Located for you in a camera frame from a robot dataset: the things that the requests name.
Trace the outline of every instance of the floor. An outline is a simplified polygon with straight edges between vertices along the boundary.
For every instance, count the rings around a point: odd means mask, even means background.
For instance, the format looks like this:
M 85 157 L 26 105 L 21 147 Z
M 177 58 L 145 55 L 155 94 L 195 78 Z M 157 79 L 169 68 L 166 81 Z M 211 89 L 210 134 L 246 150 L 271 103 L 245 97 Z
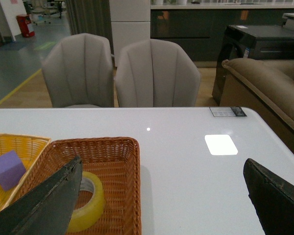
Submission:
M 199 68 L 201 83 L 197 95 L 197 107 L 217 106 L 212 98 L 212 89 L 216 76 L 215 68 Z M 114 91 L 114 104 L 118 107 L 116 91 Z M 51 100 L 44 82 L 43 75 L 39 71 L 29 79 L 22 87 L 13 93 L 4 102 L 0 102 L 0 108 L 51 108 Z
M 18 51 L 0 51 L 0 108 L 50 108 L 50 97 L 40 71 L 41 62 L 53 46 L 70 35 L 70 28 L 63 14 L 51 17 L 51 24 L 34 25 L 35 36 L 17 37 L 27 46 Z M 217 106 L 211 93 L 216 68 L 199 68 L 202 75 L 196 106 Z M 115 92 L 115 107 L 118 101 Z
M 18 51 L 0 51 L 0 100 L 39 70 L 52 47 L 70 35 L 65 14 L 61 19 L 58 14 L 52 15 L 50 21 L 50 24 L 33 25 L 34 37 L 16 37 L 17 42 L 26 42 L 26 47 Z

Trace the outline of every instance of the upholstered chair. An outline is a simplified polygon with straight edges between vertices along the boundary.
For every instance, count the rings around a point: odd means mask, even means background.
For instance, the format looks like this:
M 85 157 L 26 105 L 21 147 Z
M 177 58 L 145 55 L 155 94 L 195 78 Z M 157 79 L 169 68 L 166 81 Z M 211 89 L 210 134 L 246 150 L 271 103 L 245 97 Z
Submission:
M 82 33 L 62 39 L 42 63 L 52 106 L 113 107 L 108 39 Z
M 124 47 L 115 77 L 120 107 L 195 106 L 200 72 L 186 52 L 149 39 Z

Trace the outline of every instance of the dark cabinet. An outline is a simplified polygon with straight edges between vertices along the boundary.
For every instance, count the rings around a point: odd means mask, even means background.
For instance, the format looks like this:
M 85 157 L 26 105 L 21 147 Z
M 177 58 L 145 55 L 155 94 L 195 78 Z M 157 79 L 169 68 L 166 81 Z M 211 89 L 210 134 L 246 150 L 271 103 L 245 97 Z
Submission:
M 151 38 L 179 44 L 193 61 L 217 61 L 226 27 L 282 25 L 294 9 L 152 10 Z

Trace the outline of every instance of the black appliance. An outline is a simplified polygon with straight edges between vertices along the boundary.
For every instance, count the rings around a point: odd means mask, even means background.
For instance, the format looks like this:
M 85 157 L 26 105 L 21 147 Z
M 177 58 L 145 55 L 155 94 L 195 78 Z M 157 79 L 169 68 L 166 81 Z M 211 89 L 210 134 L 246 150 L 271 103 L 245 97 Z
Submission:
M 277 25 L 229 25 L 217 60 L 216 79 L 212 96 L 220 104 L 226 70 L 225 59 L 256 60 L 294 59 L 294 31 Z

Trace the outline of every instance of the table surface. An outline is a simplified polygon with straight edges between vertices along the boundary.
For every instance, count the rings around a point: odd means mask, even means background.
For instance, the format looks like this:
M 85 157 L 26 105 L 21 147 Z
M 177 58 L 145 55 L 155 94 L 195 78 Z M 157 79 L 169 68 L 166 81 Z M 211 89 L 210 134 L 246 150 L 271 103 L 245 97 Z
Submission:
M 294 185 L 294 155 L 260 116 L 213 117 L 209 108 L 0 109 L 0 133 L 135 138 L 144 235 L 264 234 L 243 165 L 253 158 Z M 205 135 L 231 137 L 237 155 L 213 156 Z

